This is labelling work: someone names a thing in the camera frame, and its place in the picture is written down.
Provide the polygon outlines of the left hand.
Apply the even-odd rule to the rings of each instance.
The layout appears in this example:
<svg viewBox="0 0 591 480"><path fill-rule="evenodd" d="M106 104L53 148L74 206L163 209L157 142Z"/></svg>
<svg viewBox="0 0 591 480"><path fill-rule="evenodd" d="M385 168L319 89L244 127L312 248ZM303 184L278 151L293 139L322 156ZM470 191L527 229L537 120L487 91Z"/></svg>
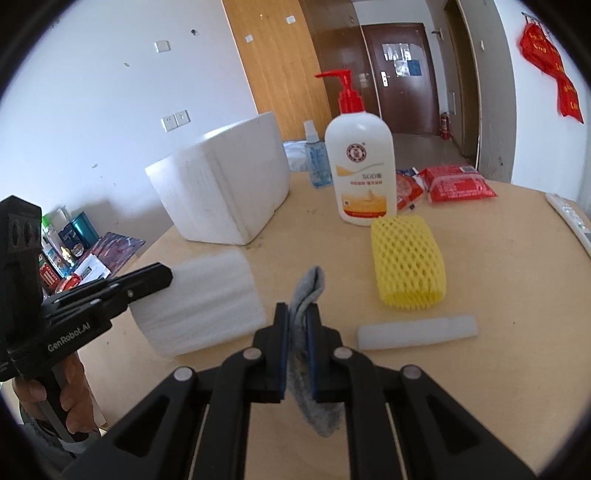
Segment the left hand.
<svg viewBox="0 0 591 480"><path fill-rule="evenodd" d="M66 427L71 434L90 433L96 429L90 388L85 376L84 366L77 354L72 354L61 362L66 384L61 389L61 408L67 413ZM20 405L27 414L40 421L46 421L39 404L46 400L46 391L35 380L16 377L12 380L13 390Z"/></svg>

